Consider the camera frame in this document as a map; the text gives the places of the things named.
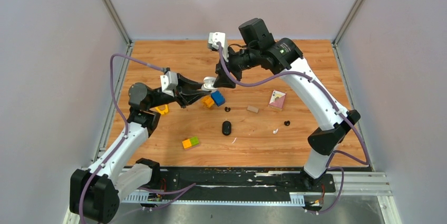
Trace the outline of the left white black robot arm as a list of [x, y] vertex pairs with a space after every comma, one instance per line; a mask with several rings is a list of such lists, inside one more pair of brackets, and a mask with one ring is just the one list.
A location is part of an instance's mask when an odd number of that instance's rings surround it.
[[135, 151], [151, 136], [162, 105], [178, 103], [181, 108], [214, 92], [214, 77], [195, 82], [179, 73], [167, 71], [160, 77], [161, 86], [153, 89], [144, 83], [131, 85], [128, 91], [130, 114], [113, 144], [87, 169], [77, 169], [70, 179], [69, 210], [81, 218], [109, 223], [123, 199], [145, 185], [157, 188], [161, 183], [157, 162], [141, 159], [128, 171], [122, 169]]

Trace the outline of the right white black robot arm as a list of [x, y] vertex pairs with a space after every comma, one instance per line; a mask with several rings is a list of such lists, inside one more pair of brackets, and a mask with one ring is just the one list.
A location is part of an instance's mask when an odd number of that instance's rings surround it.
[[[210, 50], [219, 52], [216, 65], [215, 88], [232, 88], [237, 85], [254, 87], [280, 78], [298, 95], [314, 116], [318, 128], [308, 137], [311, 147], [304, 165], [301, 184], [314, 191], [322, 184], [333, 152], [359, 121], [356, 110], [348, 110], [329, 93], [310, 68], [303, 52], [289, 38], [275, 40], [264, 20], [253, 18], [238, 27], [244, 45], [238, 52], [227, 42], [226, 34], [211, 32]], [[260, 66], [272, 76], [257, 83], [242, 83], [242, 72]]]

